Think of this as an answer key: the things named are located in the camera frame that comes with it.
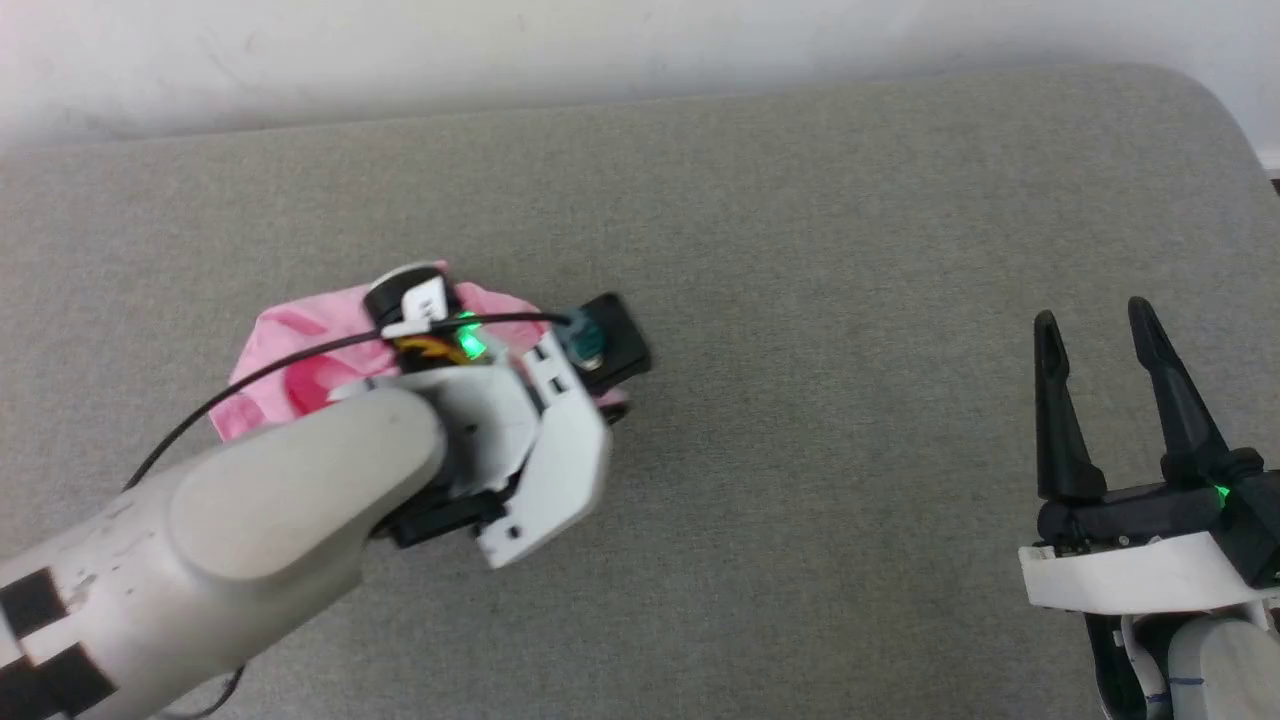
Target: gray tablecloth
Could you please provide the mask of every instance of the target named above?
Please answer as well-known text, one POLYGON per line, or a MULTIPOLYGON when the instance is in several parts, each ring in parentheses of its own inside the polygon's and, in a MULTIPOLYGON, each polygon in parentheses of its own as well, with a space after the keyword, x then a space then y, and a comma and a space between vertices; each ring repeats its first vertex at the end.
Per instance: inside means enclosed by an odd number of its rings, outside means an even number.
POLYGON ((0 555, 105 503, 261 309, 444 258, 544 307, 626 296, 658 366, 608 495, 502 571, 462 536, 374 548, 223 717, 1089 717, 1082 620, 1018 570, 1032 318, 1114 484, 1161 454, 1133 293, 1277 451, 1277 238, 1226 111, 1140 67, 12 155, 0 555))

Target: crumpled pink cloth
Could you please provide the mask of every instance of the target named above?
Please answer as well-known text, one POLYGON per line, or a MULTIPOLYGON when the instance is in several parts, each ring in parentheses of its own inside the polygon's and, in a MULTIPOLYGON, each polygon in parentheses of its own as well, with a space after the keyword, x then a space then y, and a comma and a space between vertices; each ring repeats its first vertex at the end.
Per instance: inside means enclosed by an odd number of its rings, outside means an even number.
MULTIPOLYGON (((458 283, 458 300, 477 315, 492 313, 536 313, 518 297, 488 291, 475 283, 458 283)), ((285 355, 321 342, 374 329, 361 304, 369 286, 326 292, 276 305, 259 315, 241 352, 230 382, 285 355)), ((500 323, 485 328, 524 354, 541 340, 539 323, 500 323)), ((248 386, 209 413, 223 441, 266 424, 287 423, 329 405, 329 391, 374 375, 396 375, 396 356, 385 342, 370 341, 294 363, 248 386)), ((611 391, 602 404, 617 402, 611 391)))

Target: black square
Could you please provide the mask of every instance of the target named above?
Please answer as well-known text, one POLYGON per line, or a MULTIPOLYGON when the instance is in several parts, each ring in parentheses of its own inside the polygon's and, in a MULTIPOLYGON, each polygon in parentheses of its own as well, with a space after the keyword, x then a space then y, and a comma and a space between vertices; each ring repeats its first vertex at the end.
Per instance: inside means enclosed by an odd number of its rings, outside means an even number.
POLYGON ((40 674, 26 657, 0 667, 0 717, 46 720, 60 716, 58 703, 40 685, 40 674))
POLYGON ((76 716, 115 692, 113 683, 79 644, 72 646, 36 667, 40 683, 58 701, 58 707, 76 716))
POLYGON ((58 597, 54 574, 45 568, 0 588, 0 612, 13 637, 22 639, 67 618, 67 606, 58 597))

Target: white label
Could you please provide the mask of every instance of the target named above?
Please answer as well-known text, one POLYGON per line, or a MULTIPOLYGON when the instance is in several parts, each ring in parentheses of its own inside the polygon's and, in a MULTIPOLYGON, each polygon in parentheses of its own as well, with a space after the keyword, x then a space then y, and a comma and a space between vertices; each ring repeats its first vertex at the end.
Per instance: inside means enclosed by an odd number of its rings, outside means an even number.
POLYGON ((444 278, 431 278, 411 288, 401 299, 401 311, 406 320, 443 320, 449 316, 449 302, 444 295, 444 278))

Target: cable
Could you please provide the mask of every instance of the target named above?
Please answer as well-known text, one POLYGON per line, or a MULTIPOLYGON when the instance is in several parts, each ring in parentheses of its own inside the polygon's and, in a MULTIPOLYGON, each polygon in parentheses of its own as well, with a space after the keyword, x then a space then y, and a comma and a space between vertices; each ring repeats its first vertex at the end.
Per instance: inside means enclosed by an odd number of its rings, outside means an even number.
MULTIPOLYGON (((439 323, 434 323, 431 325, 431 332, 456 331, 458 328, 465 328, 470 325, 485 325, 494 323, 527 323, 527 322, 556 323, 561 325, 567 325, 572 323, 570 318, 564 315, 557 315, 553 313, 500 313, 495 315, 468 315, 466 318, 451 318, 440 320, 439 323)), ((145 478, 147 473, 151 471, 151 468, 156 464, 156 461, 160 460, 160 456, 164 455, 164 452, 169 450, 169 447, 173 446, 173 443, 177 442, 178 438, 182 437, 184 432, 189 430, 192 425, 198 423, 201 418, 204 418, 210 410, 216 407, 220 402, 223 402, 228 397, 256 383, 257 380, 265 378, 266 375, 270 375, 271 373, 280 370, 283 368, 288 368, 294 363, 306 360, 307 357, 315 357, 316 355, 324 355, 325 352, 333 352, 334 350, 340 350, 343 347, 349 347, 352 345, 360 345, 361 342, 370 342, 375 340, 383 340, 381 332, 369 331, 365 333, 358 333, 338 338, 334 341, 323 342, 315 347, 300 350, 292 355, 285 355, 284 357, 280 357, 275 363, 271 363, 259 370, 255 370, 244 375, 243 378, 236 380, 234 383, 227 386, 220 392, 218 392, 207 401, 205 401, 204 405, 197 407, 195 413, 187 415, 187 418, 183 419, 183 421, 178 423, 178 425, 174 427, 174 429, 169 430, 169 434, 166 434, 164 439, 161 439, 160 443, 156 445, 155 450, 152 450, 151 454, 147 455, 147 459, 142 461, 142 465, 138 465, 138 469, 133 471, 133 477, 129 478, 129 482, 124 483, 124 489, 122 489, 120 492, 125 492, 128 489, 137 487, 137 484, 142 482, 142 478, 145 478)), ((227 679, 227 683, 223 684, 223 692, 220 696, 218 696, 218 700, 214 701, 214 703, 206 707, 205 710, 192 714, 161 711, 156 714, 156 716, 163 717, 164 720, 204 720, 205 717, 209 717, 210 715, 218 712, 219 710, 221 710, 224 705, 227 705, 227 701, 229 701, 232 696, 236 694, 236 691, 239 689, 239 683, 243 676, 244 676, 244 665, 241 665, 239 667, 236 669, 234 673, 232 673, 230 678, 227 679)))

